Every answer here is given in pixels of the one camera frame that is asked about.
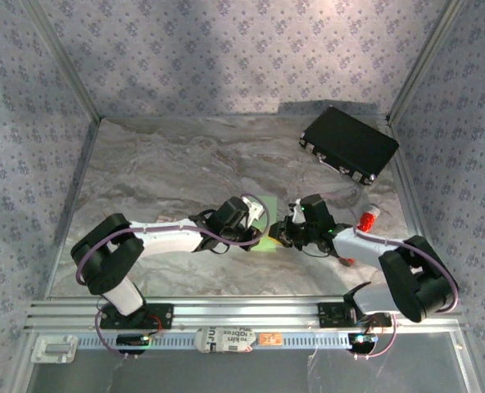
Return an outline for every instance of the fleur-de-lis pattern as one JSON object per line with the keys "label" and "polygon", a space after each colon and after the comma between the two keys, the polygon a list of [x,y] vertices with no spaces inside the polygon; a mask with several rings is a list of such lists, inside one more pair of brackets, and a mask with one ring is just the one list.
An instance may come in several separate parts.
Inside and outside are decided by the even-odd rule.
{"label": "fleur-de-lis pattern", "polygon": [[396,130],[485,363],[485,1],[463,10]]}
{"label": "fleur-de-lis pattern", "polygon": [[19,2],[0,1],[0,391],[48,282],[88,124]]}
{"label": "fleur-de-lis pattern", "polygon": [[386,113],[445,0],[48,0],[104,116]]}

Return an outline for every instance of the gray marble floor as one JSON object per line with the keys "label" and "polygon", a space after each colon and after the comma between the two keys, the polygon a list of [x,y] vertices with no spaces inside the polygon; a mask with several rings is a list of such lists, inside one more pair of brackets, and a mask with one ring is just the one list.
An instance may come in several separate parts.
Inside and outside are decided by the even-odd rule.
{"label": "gray marble floor", "polygon": [[[143,222],[156,222],[160,216],[182,219],[217,208],[231,196],[252,192],[277,197],[281,219],[289,202],[325,192],[338,221],[353,224],[348,208],[359,215],[374,202],[382,214],[372,233],[406,237],[390,169],[373,186],[362,187],[320,165],[297,143],[312,120],[274,116],[104,120],[51,296],[88,295],[75,282],[70,249],[115,212]],[[381,277],[360,262],[345,268],[331,257],[313,258],[283,248],[249,253],[233,248],[222,256],[210,252],[154,255],[139,260],[129,276],[145,296],[335,295]]]}

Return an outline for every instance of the blue patterned wall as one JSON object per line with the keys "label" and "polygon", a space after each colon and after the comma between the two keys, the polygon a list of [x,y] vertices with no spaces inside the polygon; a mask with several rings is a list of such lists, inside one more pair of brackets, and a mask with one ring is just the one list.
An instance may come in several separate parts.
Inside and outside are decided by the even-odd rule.
{"label": "blue patterned wall", "polygon": [[19,3],[0,1],[0,390],[49,279],[88,125]]}
{"label": "blue patterned wall", "polygon": [[485,364],[485,1],[463,10],[396,131]]}
{"label": "blue patterned wall", "polygon": [[386,113],[446,0],[43,0],[103,117]]}

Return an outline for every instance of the green object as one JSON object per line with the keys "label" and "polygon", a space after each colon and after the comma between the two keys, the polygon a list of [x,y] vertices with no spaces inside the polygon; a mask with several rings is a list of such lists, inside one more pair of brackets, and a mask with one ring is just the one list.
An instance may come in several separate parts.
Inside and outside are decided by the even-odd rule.
{"label": "green object", "polygon": [[[260,199],[266,204],[268,207],[268,211],[270,212],[270,225],[275,224],[277,221],[277,197],[275,196],[260,196]],[[263,230],[266,225],[266,215],[262,215],[259,221],[255,221],[252,226],[256,227],[259,230]],[[252,251],[264,251],[264,252],[274,252],[277,243],[273,240],[268,238],[268,234],[265,234],[259,244],[252,248]]]}

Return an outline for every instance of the robotic arm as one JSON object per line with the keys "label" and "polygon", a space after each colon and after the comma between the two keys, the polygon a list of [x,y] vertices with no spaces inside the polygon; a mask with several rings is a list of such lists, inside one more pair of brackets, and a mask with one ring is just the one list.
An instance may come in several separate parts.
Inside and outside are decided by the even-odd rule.
{"label": "robotic arm", "polygon": [[[172,251],[213,251],[219,242],[246,251],[258,244],[263,233],[252,223],[264,212],[270,216],[258,198],[254,197],[256,203],[247,197],[232,197],[218,210],[205,210],[176,223],[143,224],[129,222],[122,214],[111,215],[71,250],[77,281],[110,301],[120,314],[134,316],[146,304],[127,278],[138,258]],[[270,227],[270,238],[298,250],[314,243],[324,253],[360,260],[383,271],[386,282],[365,282],[344,296],[356,319],[402,313],[418,323],[456,306],[457,283],[423,237],[386,240],[336,224],[318,194],[289,207],[291,214]]]}

